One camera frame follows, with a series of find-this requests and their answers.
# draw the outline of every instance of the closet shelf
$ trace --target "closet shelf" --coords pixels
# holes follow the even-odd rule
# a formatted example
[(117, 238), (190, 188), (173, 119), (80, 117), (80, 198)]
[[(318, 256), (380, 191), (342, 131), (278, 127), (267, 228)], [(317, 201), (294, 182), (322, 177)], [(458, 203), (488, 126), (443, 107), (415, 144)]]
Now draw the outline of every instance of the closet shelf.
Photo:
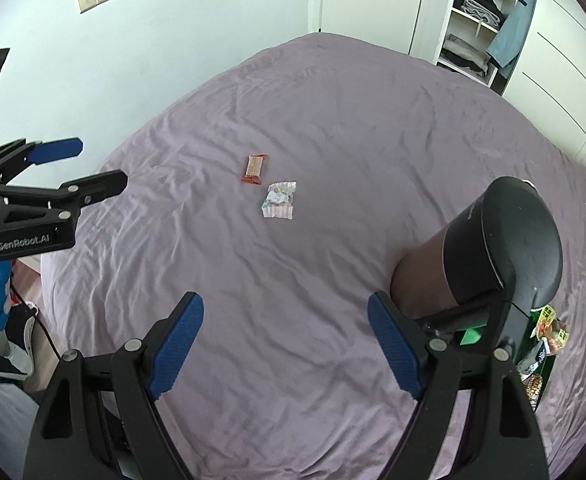
[(456, 72), (459, 72), (460, 74), (463, 74), (466, 77), (469, 77), (470, 79), (473, 79), (474, 81), (477, 81), (481, 85), (484, 85), (484, 86), (489, 85), (488, 82), (486, 81), (486, 79), (484, 79), (482, 76), (480, 76), (479, 74), (476, 74), (475, 72), (472, 72), (471, 70), (469, 70), (467, 68), (457, 66), (455, 63), (447, 60), (443, 54), (439, 56), (438, 64), (442, 64), (444, 66), (447, 66), (447, 67), (455, 70)]
[(455, 7), (452, 7), (451, 10), (453, 12), (456, 12), (460, 16), (464, 16), (465, 18), (467, 18), (468, 20), (471, 20), (472, 22), (479, 23), (482, 27), (487, 28), (488, 30), (490, 30), (491, 32), (493, 32), (495, 34), (497, 34), (499, 32), (496, 28), (491, 27), (488, 23), (484, 23), (483, 21), (478, 20), (477, 18), (474, 18), (470, 14), (466, 14), (463, 10), (455, 9)]

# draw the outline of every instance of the purple bedsheet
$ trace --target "purple bedsheet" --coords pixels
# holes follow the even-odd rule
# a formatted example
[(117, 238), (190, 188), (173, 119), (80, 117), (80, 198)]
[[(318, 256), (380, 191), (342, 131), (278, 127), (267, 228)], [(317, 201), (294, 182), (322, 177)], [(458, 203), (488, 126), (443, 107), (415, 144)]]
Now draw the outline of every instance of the purple bedsheet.
[[(264, 186), (240, 182), (253, 153), (269, 155)], [(564, 247), (552, 304), (570, 339), (537, 411), (551, 476), (586, 442), (586, 169), (489, 89), (311, 34), (168, 108), (110, 156), (115, 168), (125, 192), (84, 210), (74, 249), (42, 258), (44, 314), (92, 355), (202, 295), (202, 329), (158, 403), (197, 478), (375, 479), (415, 403), (366, 300), (501, 175), (535, 184)], [(292, 221), (264, 219), (266, 186), (288, 180)], [(458, 407), (433, 478), (450, 467)]]

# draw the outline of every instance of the black cable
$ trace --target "black cable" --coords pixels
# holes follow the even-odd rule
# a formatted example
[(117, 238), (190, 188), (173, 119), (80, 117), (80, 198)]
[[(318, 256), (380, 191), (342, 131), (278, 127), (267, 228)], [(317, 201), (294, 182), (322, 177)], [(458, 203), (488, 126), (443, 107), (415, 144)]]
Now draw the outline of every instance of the black cable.
[[(24, 301), (24, 298), (22, 298), (20, 296), (19, 292), (17, 291), (15, 286), (12, 284), (12, 275), (10, 278), (11, 278), (10, 279), (10, 290), (12, 290), (12, 293), (17, 296), (17, 299), (20, 300), (20, 303), (26, 305), (26, 307), (28, 308), (28, 304), (26, 304), (26, 301)], [(53, 343), (53, 340), (51, 339), (50, 334), (48, 333), (48, 330), (46, 330), (46, 327), (42, 323), (41, 319), (39, 319), (39, 309), (38, 309), (38, 313), (35, 315), (35, 321), (39, 323), (40, 328), (44, 331), (44, 335), (46, 336), (46, 339), (48, 339), (48, 343), (49, 343), (49, 345), (51, 345), (53, 352), (55, 352), (55, 355), (57, 356), (57, 360), (61, 361), (62, 357), (60, 356), (59, 352), (57, 351), (57, 348), (55, 348), (55, 345)]]

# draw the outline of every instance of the black and white shoe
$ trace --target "black and white shoe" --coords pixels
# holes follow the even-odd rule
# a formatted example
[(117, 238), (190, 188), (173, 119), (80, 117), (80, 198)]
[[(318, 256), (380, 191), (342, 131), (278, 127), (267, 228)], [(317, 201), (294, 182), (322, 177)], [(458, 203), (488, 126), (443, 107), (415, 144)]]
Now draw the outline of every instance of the black and white shoe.
[(10, 308), (4, 332), (0, 332), (0, 380), (24, 381), (33, 374), (31, 338), (38, 312), (30, 301)]

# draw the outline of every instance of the blue gripper pad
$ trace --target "blue gripper pad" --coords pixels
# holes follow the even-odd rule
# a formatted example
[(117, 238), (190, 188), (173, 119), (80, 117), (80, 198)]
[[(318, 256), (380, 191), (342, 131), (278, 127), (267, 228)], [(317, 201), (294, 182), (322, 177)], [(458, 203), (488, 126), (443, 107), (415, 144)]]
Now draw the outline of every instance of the blue gripper pad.
[(44, 142), (35, 146), (28, 154), (28, 161), (33, 164), (46, 164), (54, 160), (77, 156), (83, 148), (84, 144), (77, 137), (52, 140), (52, 142)]
[(424, 389), (420, 381), (420, 364), (376, 294), (368, 298), (368, 322), (397, 384), (413, 399), (419, 399)]
[(147, 386), (153, 400), (159, 399), (175, 384), (203, 321), (204, 301), (199, 294), (193, 294), (182, 317), (175, 323), (153, 359), (153, 371)]

